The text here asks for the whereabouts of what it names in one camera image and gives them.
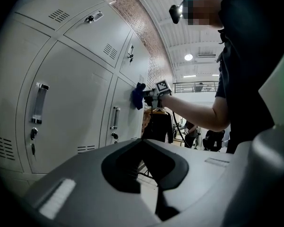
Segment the locker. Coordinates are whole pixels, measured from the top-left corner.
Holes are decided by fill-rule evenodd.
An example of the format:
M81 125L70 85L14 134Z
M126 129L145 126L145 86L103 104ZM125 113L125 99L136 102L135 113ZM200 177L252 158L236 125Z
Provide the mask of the locker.
M28 0L17 13L58 30L79 13L103 0Z
M137 110L132 104L133 90L130 84L118 78L109 116L106 145L135 139L141 135L142 110ZM117 140L112 136L113 133L118 136Z
M65 36L115 67L129 33L129 26L106 5L75 24Z
M127 46L120 72L134 84L146 83L149 59L150 55L140 38L133 34Z
M48 36L15 20L0 34L0 167L22 172L16 145L16 109L23 80Z
M55 44L28 97L25 141L33 173L46 174L72 156L98 148L111 78L111 72L89 58ZM37 134L31 140L33 128Z

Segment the ventilation slot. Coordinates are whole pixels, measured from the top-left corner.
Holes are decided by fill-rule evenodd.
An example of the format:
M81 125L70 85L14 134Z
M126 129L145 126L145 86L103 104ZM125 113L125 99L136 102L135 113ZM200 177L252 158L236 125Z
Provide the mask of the ventilation slot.
M116 58L118 51L116 51L111 45L107 44L103 51L106 55L108 55L113 60Z
M11 141L0 137L0 157L8 160L15 160L14 150Z
M78 146L78 154L95 149L95 146Z
M54 13L49 15L49 17L51 19L54 19L57 22L61 23L63 20L65 20L67 17L69 17L69 15L67 13L61 11L60 9L58 9L57 11L55 11Z
M140 82L140 83L144 83L144 80L145 80L144 77L140 75L140 76L139 76L139 82Z

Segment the key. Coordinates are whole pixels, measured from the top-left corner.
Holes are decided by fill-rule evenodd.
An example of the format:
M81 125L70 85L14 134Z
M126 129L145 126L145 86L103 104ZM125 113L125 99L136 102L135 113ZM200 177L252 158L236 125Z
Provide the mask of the key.
M35 155L35 153L36 153L36 148L35 148L35 144L34 144L34 143L32 144L32 153L33 153L33 156L35 157L35 160L37 161L36 155Z

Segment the cable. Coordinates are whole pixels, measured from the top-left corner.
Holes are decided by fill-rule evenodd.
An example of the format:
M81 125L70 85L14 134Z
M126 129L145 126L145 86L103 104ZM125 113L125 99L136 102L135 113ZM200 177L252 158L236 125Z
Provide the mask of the cable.
M183 138L183 135L182 135L182 133L181 133L181 131L180 131L179 125L178 125L177 120L176 120L175 112L173 111L172 114L174 115L174 120L175 120L176 126L177 126L177 128L178 128L178 131L179 131L179 133L180 133L180 135L181 135L182 140L184 141L184 144L186 144L187 146L189 146L189 145L186 143L186 141L185 141L185 139Z

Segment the ceiling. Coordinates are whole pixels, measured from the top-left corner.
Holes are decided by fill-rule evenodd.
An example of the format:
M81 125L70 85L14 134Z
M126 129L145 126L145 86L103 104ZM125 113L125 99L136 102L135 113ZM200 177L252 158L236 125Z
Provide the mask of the ceiling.
M182 0L140 0L153 19L169 55L175 82L211 81L219 77L219 65L216 59L223 50L220 34L216 29L207 26L189 26L184 19L175 25L169 15L173 4ZM193 59L186 61L185 55L192 54ZM196 60L198 54L215 54L207 62ZM186 75L196 77L183 78Z

